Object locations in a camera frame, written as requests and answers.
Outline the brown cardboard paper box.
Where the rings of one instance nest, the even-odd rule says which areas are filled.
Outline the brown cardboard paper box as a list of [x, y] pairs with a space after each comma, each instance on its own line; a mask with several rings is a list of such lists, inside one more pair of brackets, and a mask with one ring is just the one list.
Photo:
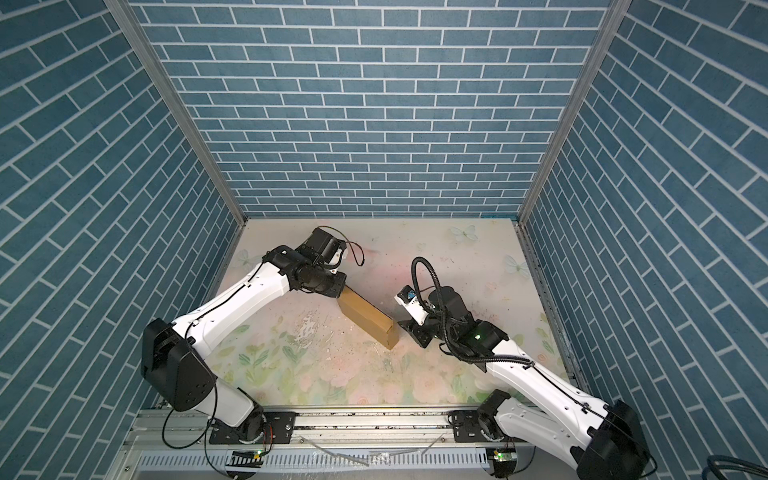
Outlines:
[[364, 299], [349, 286], [345, 286], [337, 299], [341, 312], [387, 350], [398, 343], [395, 321]]

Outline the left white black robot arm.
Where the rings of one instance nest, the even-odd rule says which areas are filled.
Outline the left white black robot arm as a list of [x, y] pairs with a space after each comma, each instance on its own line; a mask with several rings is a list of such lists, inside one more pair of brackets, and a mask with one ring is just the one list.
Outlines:
[[291, 291], [338, 298], [346, 274], [287, 246], [269, 251], [251, 272], [197, 309], [144, 329], [140, 374], [173, 409], [196, 410], [235, 429], [260, 428], [262, 409], [207, 363], [236, 328]]

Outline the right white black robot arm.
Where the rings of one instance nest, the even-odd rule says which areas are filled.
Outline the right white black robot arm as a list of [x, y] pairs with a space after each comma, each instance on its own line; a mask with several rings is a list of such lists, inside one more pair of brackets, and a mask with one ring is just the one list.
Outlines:
[[438, 339], [448, 355], [502, 381], [474, 411], [451, 413], [458, 443], [525, 440], [572, 467], [581, 479], [641, 479], [657, 466], [634, 409], [594, 397], [533, 360], [496, 325], [477, 320], [444, 286], [421, 299], [395, 297], [409, 314], [401, 327], [421, 346]]

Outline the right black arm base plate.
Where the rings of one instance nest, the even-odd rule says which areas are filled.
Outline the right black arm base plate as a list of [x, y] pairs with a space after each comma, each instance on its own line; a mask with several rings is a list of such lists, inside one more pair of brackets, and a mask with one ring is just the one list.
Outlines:
[[495, 420], [478, 410], [452, 410], [447, 414], [456, 443], [507, 443], [521, 440], [505, 434]]

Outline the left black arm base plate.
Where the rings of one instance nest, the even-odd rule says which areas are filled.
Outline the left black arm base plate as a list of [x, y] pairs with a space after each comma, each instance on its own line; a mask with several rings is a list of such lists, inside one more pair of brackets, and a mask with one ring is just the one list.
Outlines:
[[216, 419], [209, 441], [213, 445], [289, 444], [296, 418], [293, 411], [257, 411], [236, 427]]

